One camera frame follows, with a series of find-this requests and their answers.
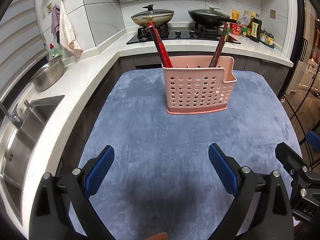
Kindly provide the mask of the beige wok with lid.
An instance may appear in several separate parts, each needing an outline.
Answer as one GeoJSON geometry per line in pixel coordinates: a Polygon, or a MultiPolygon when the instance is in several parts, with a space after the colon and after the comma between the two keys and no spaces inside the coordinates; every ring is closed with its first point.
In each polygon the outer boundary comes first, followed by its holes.
{"type": "Polygon", "coordinates": [[[172,20],[175,13],[173,10],[168,9],[154,9],[153,4],[143,8],[146,10],[131,16],[131,20],[141,27],[148,27],[150,22],[152,22],[154,26],[167,24],[172,20]]]}

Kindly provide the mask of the yellow snack packet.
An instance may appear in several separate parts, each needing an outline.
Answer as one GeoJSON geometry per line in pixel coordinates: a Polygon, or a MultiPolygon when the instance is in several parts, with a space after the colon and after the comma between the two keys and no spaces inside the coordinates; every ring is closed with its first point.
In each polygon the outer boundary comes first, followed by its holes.
{"type": "Polygon", "coordinates": [[[233,23],[238,23],[239,22],[239,17],[240,17],[240,12],[236,10],[232,10],[232,22],[233,23]]]}

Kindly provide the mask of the green dish soap bottle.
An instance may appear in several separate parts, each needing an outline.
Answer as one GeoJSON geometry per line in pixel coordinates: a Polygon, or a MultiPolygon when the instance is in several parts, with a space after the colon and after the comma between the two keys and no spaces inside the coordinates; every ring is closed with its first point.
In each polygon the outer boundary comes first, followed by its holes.
{"type": "Polygon", "coordinates": [[[58,49],[55,48],[52,43],[49,45],[49,48],[50,48],[50,55],[52,58],[56,58],[56,57],[60,56],[58,49]]]}

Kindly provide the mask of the chrome faucet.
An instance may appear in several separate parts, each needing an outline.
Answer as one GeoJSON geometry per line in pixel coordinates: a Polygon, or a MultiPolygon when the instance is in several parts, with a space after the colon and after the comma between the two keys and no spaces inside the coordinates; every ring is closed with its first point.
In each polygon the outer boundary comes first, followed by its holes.
{"type": "Polygon", "coordinates": [[[19,130],[22,129],[23,121],[17,113],[18,103],[15,105],[13,112],[9,113],[9,111],[5,108],[2,102],[0,102],[1,110],[5,114],[5,116],[10,120],[10,122],[19,130]]]}

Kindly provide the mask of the black wok with lid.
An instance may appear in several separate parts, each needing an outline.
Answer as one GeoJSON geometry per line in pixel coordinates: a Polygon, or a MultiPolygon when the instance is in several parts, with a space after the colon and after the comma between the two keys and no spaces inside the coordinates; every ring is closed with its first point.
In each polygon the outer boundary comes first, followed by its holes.
{"type": "Polygon", "coordinates": [[[188,11],[190,18],[197,24],[206,27],[220,27],[225,23],[237,23],[238,20],[231,19],[229,15],[210,9],[192,9],[188,11]]]}

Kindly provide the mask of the pink perforated utensil holder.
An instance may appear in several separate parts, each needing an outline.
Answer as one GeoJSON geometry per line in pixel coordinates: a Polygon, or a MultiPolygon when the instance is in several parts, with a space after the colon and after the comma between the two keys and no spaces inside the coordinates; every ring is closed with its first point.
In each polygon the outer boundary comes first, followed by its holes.
{"type": "Polygon", "coordinates": [[[210,68],[212,58],[172,56],[173,67],[162,67],[169,114],[206,114],[227,109],[237,82],[233,74],[234,59],[220,56],[217,66],[210,68]]]}

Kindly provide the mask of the blue-grey table cloth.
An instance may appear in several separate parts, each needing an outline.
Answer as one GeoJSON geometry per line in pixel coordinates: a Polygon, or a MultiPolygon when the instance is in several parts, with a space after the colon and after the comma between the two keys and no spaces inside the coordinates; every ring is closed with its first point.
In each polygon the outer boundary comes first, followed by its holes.
{"type": "Polygon", "coordinates": [[[114,162],[89,200],[116,239],[161,232],[170,239],[207,239],[233,201],[208,158],[212,143],[254,172],[279,171],[291,189],[275,156],[281,142],[300,152],[291,121],[263,76],[234,75],[227,109],[196,115],[167,112],[161,68],[119,78],[80,159],[83,166],[105,146],[114,148],[114,162]]]}

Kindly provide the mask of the black gas stove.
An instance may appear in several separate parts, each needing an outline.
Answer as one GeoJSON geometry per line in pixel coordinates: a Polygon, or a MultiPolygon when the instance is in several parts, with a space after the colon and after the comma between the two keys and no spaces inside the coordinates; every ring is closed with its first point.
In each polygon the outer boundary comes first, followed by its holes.
{"type": "MultiPolygon", "coordinates": [[[[164,40],[208,40],[217,41],[223,32],[223,27],[208,27],[195,24],[194,27],[169,27],[163,24],[156,27],[161,39],[164,40]]],[[[147,27],[138,28],[137,34],[126,44],[135,44],[153,41],[152,35],[147,27]]]]}

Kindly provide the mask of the steel colander bowl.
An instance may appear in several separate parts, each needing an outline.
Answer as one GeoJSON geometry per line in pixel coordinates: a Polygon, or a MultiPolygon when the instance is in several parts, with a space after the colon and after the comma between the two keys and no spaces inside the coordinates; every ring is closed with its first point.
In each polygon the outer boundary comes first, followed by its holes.
{"type": "Polygon", "coordinates": [[[59,55],[47,64],[42,66],[29,80],[37,90],[45,91],[52,87],[61,76],[63,76],[65,71],[65,65],[62,61],[62,55],[59,55]]]}

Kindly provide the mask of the red instant noodle cup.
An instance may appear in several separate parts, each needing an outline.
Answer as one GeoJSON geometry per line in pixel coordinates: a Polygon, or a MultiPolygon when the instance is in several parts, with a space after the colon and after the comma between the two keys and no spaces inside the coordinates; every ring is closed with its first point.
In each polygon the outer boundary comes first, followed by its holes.
{"type": "Polygon", "coordinates": [[[241,35],[242,32],[242,25],[236,23],[230,23],[230,33],[234,35],[241,35]]]}

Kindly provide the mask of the purple hanging cloth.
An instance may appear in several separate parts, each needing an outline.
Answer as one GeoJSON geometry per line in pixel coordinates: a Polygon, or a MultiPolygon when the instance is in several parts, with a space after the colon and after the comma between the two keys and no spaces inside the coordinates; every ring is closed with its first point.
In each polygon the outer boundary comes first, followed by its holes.
{"type": "Polygon", "coordinates": [[[60,43],[60,7],[54,6],[52,9],[52,28],[51,32],[56,37],[56,42],[60,43]]]}

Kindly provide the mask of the white hanging towel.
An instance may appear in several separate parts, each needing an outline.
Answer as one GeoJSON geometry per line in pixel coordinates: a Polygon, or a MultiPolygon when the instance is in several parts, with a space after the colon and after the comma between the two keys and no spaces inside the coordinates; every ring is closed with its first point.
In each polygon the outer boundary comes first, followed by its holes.
{"type": "Polygon", "coordinates": [[[72,24],[69,20],[63,1],[60,2],[60,22],[59,22],[60,45],[75,57],[79,58],[83,53],[72,24]]]}

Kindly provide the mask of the spice jar rack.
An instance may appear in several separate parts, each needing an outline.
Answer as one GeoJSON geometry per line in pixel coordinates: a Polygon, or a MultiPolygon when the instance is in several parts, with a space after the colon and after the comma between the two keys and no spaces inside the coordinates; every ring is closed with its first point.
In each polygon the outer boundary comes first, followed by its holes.
{"type": "Polygon", "coordinates": [[[268,33],[266,29],[263,29],[260,32],[260,42],[264,45],[268,46],[269,48],[274,49],[274,36],[272,33],[268,33]]]}

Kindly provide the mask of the dark soy sauce bottle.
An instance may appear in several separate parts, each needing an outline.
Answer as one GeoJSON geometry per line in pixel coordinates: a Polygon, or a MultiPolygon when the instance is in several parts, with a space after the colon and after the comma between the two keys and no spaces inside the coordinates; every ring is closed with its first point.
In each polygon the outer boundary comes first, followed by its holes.
{"type": "Polygon", "coordinates": [[[262,23],[263,22],[260,19],[259,14],[256,14],[255,17],[252,19],[252,30],[249,36],[249,38],[254,42],[259,43],[260,41],[262,23]]]}

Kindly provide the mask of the small green-cap jar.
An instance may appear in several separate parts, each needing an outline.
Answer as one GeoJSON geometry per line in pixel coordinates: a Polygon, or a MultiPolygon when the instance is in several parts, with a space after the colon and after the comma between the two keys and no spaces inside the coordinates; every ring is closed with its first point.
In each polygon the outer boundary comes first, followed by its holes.
{"type": "Polygon", "coordinates": [[[247,37],[247,27],[243,27],[241,30],[242,37],[247,37]]]}

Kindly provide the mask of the steel kitchen sink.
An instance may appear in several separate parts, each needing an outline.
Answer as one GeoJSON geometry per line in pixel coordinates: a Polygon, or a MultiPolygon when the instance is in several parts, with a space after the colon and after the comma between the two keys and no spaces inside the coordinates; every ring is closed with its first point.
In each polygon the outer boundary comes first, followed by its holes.
{"type": "Polygon", "coordinates": [[[63,95],[28,102],[21,115],[22,127],[9,123],[1,137],[1,186],[14,217],[22,223],[22,189],[31,154],[63,95]]]}

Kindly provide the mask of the clear plastic bottle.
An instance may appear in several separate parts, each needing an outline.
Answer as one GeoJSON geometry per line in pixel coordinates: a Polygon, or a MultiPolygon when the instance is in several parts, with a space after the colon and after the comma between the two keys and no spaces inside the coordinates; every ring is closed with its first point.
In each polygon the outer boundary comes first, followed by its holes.
{"type": "Polygon", "coordinates": [[[251,21],[250,12],[245,10],[244,13],[239,16],[239,21],[243,27],[247,27],[251,21]]]}

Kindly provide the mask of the white kitchen countertop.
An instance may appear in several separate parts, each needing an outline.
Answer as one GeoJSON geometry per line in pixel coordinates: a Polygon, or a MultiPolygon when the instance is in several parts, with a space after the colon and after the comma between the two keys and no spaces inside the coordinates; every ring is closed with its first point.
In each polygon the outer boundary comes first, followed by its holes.
{"type": "Polygon", "coordinates": [[[57,83],[44,92],[30,86],[19,98],[18,111],[22,113],[24,99],[64,96],[31,153],[22,184],[20,218],[15,216],[8,200],[3,201],[8,216],[24,237],[29,236],[31,208],[40,179],[45,172],[57,171],[69,135],[99,83],[120,57],[156,52],[152,42],[127,44],[133,31],[133,27],[121,30],[99,46],[84,51],[80,59],[64,59],[67,69],[57,83]]]}

